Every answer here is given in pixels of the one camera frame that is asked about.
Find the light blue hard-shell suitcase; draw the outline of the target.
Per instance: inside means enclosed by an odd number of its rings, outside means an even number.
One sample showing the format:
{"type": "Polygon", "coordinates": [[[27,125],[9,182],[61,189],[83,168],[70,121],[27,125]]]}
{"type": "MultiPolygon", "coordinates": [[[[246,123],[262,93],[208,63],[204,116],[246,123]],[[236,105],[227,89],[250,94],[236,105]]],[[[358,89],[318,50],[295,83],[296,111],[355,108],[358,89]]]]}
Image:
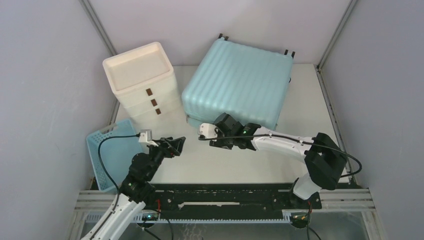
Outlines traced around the light blue hard-shell suitcase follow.
{"type": "Polygon", "coordinates": [[[181,94],[187,122],[212,124],[223,113],[275,130],[291,81],[294,52],[264,50],[219,35],[181,94]]]}

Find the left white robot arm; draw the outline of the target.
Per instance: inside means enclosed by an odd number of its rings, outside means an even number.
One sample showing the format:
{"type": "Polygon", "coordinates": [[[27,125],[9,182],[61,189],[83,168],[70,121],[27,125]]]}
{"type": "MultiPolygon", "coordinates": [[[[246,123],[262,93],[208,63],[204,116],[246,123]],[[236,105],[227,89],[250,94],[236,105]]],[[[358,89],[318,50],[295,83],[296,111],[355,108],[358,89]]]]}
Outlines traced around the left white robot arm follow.
{"type": "Polygon", "coordinates": [[[179,157],[183,151],[186,137],[162,137],[154,140],[143,136],[142,133],[134,135],[110,136],[103,139],[97,148],[100,164],[106,176],[111,180],[116,189],[116,195],[110,207],[103,214],[96,225],[82,237],[83,240],[117,240],[119,239],[134,217],[144,208],[149,209],[156,203],[155,187],[150,184],[158,168],[165,158],[179,157]],[[148,153],[138,153],[131,160],[128,174],[121,186],[107,171],[101,156],[101,147],[110,139],[139,138],[147,144],[148,153]]]}

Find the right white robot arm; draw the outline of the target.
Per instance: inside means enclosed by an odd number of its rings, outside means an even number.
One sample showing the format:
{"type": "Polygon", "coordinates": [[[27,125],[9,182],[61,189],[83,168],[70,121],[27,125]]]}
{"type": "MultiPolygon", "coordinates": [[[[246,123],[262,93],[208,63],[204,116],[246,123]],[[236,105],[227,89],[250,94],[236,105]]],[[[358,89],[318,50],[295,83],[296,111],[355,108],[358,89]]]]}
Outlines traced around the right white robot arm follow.
{"type": "Polygon", "coordinates": [[[314,137],[283,134],[257,123],[243,125],[227,113],[214,123],[202,123],[198,135],[211,147],[275,152],[303,163],[307,173],[294,182],[289,194],[295,208],[302,208],[321,190],[335,190],[347,163],[347,155],[325,133],[314,137]]]}

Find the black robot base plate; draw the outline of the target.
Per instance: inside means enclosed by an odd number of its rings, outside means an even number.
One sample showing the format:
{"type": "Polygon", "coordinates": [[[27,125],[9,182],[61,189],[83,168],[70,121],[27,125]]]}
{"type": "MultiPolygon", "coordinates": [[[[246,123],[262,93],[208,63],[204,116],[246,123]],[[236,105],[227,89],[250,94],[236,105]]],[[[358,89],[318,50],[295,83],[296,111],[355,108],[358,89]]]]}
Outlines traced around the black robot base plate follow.
{"type": "Polygon", "coordinates": [[[283,212],[307,213],[322,208],[314,193],[297,198],[290,183],[164,184],[153,183],[144,196],[145,209],[170,221],[274,221],[283,212]]]}

